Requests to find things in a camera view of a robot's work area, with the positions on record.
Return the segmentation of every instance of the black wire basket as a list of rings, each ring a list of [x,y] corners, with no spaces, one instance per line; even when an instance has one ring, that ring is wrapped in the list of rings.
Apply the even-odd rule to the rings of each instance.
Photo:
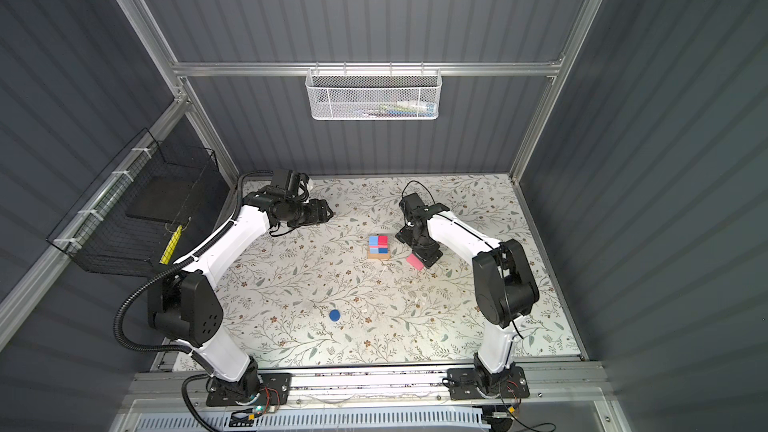
[[[228,192],[212,150],[155,140],[107,181],[47,237],[86,272],[151,276],[212,232]]]

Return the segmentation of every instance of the pink block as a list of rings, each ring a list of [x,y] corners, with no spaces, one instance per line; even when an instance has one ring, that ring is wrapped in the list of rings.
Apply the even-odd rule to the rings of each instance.
[[[417,271],[421,271],[424,268],[422,261],[418,260],[418,257],[414,254],[410,254],[408,258],[406,258],[406,262],[408,262],[410,265],[413,265],[413,268]]]

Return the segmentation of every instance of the gray wall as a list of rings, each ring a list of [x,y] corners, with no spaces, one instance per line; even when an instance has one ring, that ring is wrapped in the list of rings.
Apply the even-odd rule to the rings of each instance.
[[[311,118],[299,77],[195,77],[192,83],[240,170],[313,175],[505,172],[544,77],[447,77],[436,120]]]
[[[112,0],[0,0],[0,299],[45,235],[172,97]],[[111,337],[135,278],[67,268],[0,352],[4,430],[105,430],[150,357]],[[128,321],[147,333],[139,305]]]
[[[768,0],[606,0],[522,187],[634,429],[761,428]]]
[[[582,0],[146,1],[182,62],[504,62],[556,60]],[[417,122],[313,120],[297,78],[192,83],[241,170],[335,176],[508,170],[545,79],[446,78]]]

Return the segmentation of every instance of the stack of blocks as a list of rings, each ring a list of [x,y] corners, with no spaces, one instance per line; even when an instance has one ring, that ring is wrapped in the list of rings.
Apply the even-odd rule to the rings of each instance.
[[[389,239],[386,235],[368,237],[368,258],[389,259]]]

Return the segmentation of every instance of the white mesh basket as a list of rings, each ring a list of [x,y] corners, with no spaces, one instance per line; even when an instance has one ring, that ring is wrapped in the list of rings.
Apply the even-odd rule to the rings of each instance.
[[[312,118],[317,120],[434,120],[440,72],[415,75],[306,74]]]

